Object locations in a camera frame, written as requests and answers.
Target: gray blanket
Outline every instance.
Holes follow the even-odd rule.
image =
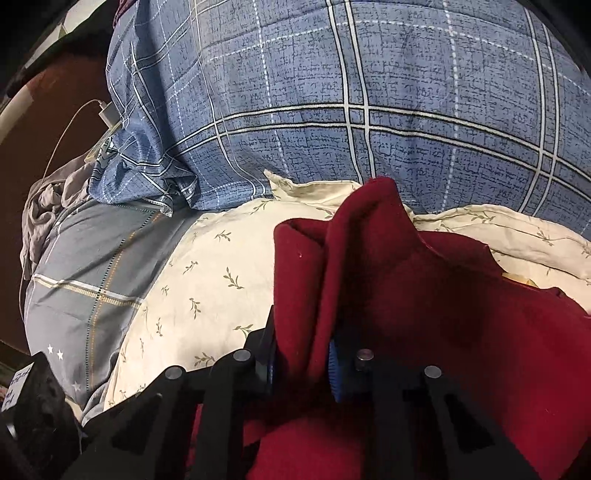
[[[27,289],[25,329],[31,354],[45,352],[86,411],[100,402],[135,311],[199,215],[88,200],[58,216]]]

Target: bed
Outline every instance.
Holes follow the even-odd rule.
[[[591,80],[512,0],[137,0],[106,79],[122,126],[24,312],[85,419],[241,346],[274,226],[330,220],[375,176],[417,229],[591,309]]]

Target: white cable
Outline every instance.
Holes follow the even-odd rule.
[[[103,109],[106,106],[105,102],[102,102],[101,100],[94,98],[92,100],[88,100],[84,105],[82,105],[76,111],[76,113],[74,114],[74,116],[72,117],[70,122],[67,124],[66,129],[61,133],[60,138],[56,143],[56,147],[53,149],[53,152],[51,153],[51,157],[49,157],[49,161],[47,162],[47,166],[45,167],[45,172],[43,172],[43,177],[41,178],[41,184],[43,184],[43,181],[47,178],[47,172],[49,171],[49,165],[51,165],[51,161],[53,160],[53,157],[56,155],[57,149],[60,146],[60,143],[61,143],[62,139],[64,138],[64,135],[66,134],[66,132],[68,131],[68,129],[70,128],[70,126],[72,125],[72,123],[74,122],[74,120],[76,119],[78,114],[84,109],[84,107],[86,107],[87,105],[90,105],[93,102],[98,103],[99,106]],[[22,274],[21,274],[21,283],[20,283],[20,286],[18,287],[18,309],[21,313],[21,320],[23,323],[25,323],[25,316],[24,316],[24,312],[22,311],[22,283],[24,281],[25,281],[25,270],[23,268]]]
[[[63,131],[63,133],[60,136],[60,139],[57,141],[56,143],[56,147],[53,149],[53,152],[51,153],[51,157],[49,157],[49,162],[47,162],[47,167],[45,167],[45,172],[43,173],[43,178],[41,179],[41,183],[43,183],[43,180],[46,179],[47,177],[47,171],[49,170],[49,165],[51,164],[51,161],[53,160],[53,157],[55,156],[56,152],[57,152],[57,147],[60,146],[61,143],[61,139],[64,138],[64,135],[66,134],[66,132],[68,131],[68,129],[70,128],[70,126],[72,125],[72,123],[74,122],[74,119],[77,117],[77,115],[82,111],[82,109],[87,106],[90,105],[92,102],[96,102],[99,104],[99,106],[104,105],[104,102],[101,102],[100,100],[92,99],[92,100],[88,100],[84,105],[82,105],[74,114],[74,116],[72,117],[72,120],[70,120],[70,123],[68,123],[66,129]]]

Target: red sweater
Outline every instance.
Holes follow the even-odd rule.
[[[329,222],[275,229],[274,317],[283,379],[245,427],[261,439],[249,480],[358,480],[369,409],[336,404],[326,361],[338,322],[409,367],[439,366],[543,480],[591,431],[590,317],[557,288],[501,277],[488,247],[418,233],[395,183],[357,190]]]

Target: cream floral pillow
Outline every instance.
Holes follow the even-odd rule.
[[[170,365],[207,367],[243,346],[250,331],[265,326],[272,304],[275,226],[297,217],[328,220],[359,187],[352,181],[294,184],[266,174],[272,200],[204,214],[185,233],[131,323],[105,408],[143,390]],[[484,242],[505,271],[541,288],[560,287],[591,311],[591,243],[580,235],[496,205],[438,215],[406,211],[418,230]]]

